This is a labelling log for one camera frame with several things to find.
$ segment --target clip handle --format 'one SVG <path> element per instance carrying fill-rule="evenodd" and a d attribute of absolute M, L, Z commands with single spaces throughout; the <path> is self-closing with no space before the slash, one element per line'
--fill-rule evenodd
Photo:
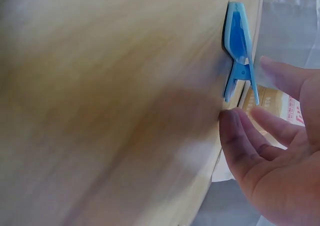
<path fill-rule="evenodd" d="M 251 66 L 249 63 L 242 64 L 236 61 L 233 62 L 229 79 L 227 81 L 225 91 L 224 91 L 224 98 L 227 103 L 229 103 L 230 98 L 233 96 L 238 80 L 244 80 L 244 81 L 250 81 L 250 84 L 254 93 L 255 104 L 259 105 L 258 89 L 257 89 L 256 83 L 253 82 L 252 73 L 253 71 L 251 70 Z"/>

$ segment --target clip jaw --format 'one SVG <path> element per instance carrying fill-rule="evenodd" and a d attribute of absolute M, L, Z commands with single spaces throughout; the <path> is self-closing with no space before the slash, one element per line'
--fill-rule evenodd
<path fill-rule="evenodd" d="M 228 103 L 238 80 L 250 81 L 255 103 L 259 105 L 259 95 L 252 60 L 252 41 L 248 27 L 245 6 L 240 2 L 229 2 L 224 28 L 224 46 L 233 58 L 233 65 L 227 81 L 224 98 Z"/>

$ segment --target hand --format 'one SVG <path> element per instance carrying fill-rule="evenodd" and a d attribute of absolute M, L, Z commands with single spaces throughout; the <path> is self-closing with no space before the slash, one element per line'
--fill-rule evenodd
<path fill-rule="evenodd" d="M 220 140 L 228 166 L 246 198 L 279 226 L 320 226 L 320 70 L 261 58 L 274 85 L 300 101 L 305 127 L 256 107 L 254 120 L 278 142 L 270 143 L 241 109 L 223 111 Z"/>

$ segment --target finger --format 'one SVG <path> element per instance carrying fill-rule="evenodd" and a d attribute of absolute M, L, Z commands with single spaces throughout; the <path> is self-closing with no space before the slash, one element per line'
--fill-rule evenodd
<path fill-rule="evenodd" d="M 300 100 L 300 92 L 304 82 L 315 75 L 316 69 L 305 69 L 290 64 L 276 62 L 262 56 L 261 68 L 279 90 L 296 100 Z"/>
<path fill-rule="evenodd" d="M 219 116 L 219 133 L 226 162 L 238 182 L 257 164 L 266 161 L 249 142 L 239 115 L 232 110 Z"/>
<path fill-rule="evenodd" d="M 264 130 L 286 147 L 290 147 L 296 135 L 305 130 L 305 127 L 291 124 L 261 107 L 254 107 L 251 115 Z"/>
<path fill-rule="evenodd" d="M 284 150 L 270 145 L 268 140 L 255 128 L 242 109 L 237 108 L 235 111 L 239 114 L 244 132 L 257 153 L 268 161 L 279 157 Z"/>

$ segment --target wood grain surface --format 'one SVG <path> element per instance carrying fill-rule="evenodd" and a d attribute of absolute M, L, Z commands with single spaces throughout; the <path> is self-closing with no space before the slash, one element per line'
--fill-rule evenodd
<path fill-rule="evenodd" d="M 191 223 L 229 0 L 0 0 L 0 225 Z M 252 36 L 261 0 L 245 4 Z"/>

